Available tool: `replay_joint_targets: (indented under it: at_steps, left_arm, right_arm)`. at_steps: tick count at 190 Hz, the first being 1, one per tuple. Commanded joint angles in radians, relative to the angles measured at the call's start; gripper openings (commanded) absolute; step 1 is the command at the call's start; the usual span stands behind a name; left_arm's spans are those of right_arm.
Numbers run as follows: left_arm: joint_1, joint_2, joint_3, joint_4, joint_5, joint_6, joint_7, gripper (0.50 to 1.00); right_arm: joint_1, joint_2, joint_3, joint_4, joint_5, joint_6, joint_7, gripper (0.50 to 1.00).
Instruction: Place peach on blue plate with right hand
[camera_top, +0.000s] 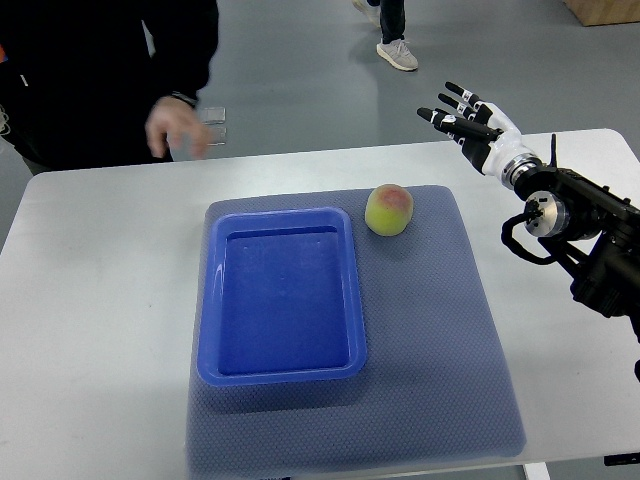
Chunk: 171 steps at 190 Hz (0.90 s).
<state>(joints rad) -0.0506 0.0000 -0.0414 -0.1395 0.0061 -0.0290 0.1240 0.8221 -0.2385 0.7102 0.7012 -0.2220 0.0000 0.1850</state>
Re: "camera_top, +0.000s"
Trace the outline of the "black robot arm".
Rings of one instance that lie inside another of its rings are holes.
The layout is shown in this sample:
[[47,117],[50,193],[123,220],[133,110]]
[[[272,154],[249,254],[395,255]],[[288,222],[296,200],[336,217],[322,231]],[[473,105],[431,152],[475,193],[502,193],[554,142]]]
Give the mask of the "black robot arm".
[[531,160],[510,177],[524,201],[502,226],[501,241],[536,265],[559,264],[573,300],[606,318],[627,316],[639,333],[639,209],[607,186],[557,164]]

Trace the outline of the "bystander bare hand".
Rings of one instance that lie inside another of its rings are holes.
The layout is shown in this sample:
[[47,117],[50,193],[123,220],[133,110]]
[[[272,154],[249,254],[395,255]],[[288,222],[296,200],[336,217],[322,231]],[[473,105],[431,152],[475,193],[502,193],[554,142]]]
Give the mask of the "bystander bare hand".
[[212,142],[211,130],[200,121],[186,102],[171,96],[161,97],[152,107],[145,123],[147,145],[154,158],[162,158],[184,139],[193,158],[204,159]]

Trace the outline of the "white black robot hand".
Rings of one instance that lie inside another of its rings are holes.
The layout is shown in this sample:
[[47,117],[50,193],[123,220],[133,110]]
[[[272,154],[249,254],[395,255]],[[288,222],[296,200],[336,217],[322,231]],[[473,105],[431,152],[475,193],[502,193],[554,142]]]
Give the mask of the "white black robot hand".
[[449,81],[445,88],[448,92],[439,94],[438,99],[451,111],[421,107],[417,114],[459,145],[476,171],[511,188],[522,172],[542,164],[497,105]]

